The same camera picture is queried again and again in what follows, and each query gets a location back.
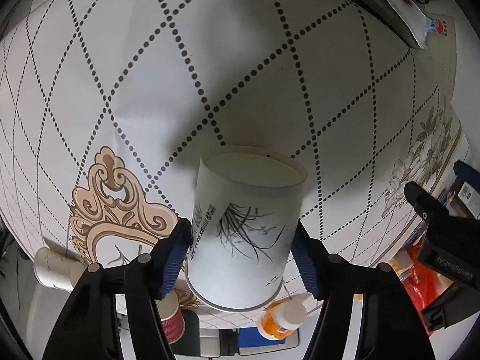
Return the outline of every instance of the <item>red plastic bag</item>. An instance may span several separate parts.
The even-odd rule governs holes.
[[[407,249],[413,261],[413,266],[409,269],[409,276],[403,280],[403,287],[409,294],[410,299],[412,299],[423,321],[421,311],[437,298],[438,277],[434,271],[417,261],[419,250],[419,245],[414,245]]]

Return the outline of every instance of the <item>flower illustration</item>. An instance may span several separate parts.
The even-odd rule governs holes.
[[[452,142],[450,127],[452,125],[450,104],[444,99],[443,109],[430,109],[427,120],[420,122],[422,128],[414,144],[409,147],[406,159],[398,159],[393,166],[390,184],[385,192],[385,217],[392,206],[405,204],[403,190],[405,185],[414,181],[423,187],[433,175],[438,176],[442,168],[442,159]]]

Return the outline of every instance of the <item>white bottle cap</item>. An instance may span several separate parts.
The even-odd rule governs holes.
[[[298,329],[307,318],[305,306],[297,299],[280,303],[271,312],[277,323],[288,330]]]

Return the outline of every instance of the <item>bottle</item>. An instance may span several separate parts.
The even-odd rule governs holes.
[[[297,330],[307,318],[300,299],[274,302],[267,307],[257,324],[258,332],[269,340],[282,340]]]

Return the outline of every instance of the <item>white paper cup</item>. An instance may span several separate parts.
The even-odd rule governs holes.
[[[226,146],[202,156],[185,272],[200,300],[245,312],[274,299],[306,179],[296,161],[260,148]]]
[[[69,292],[74,289],[85,268],[81,262],[61,256],[48,247],[39,249],[33,261],[35,276],[41,285]]]

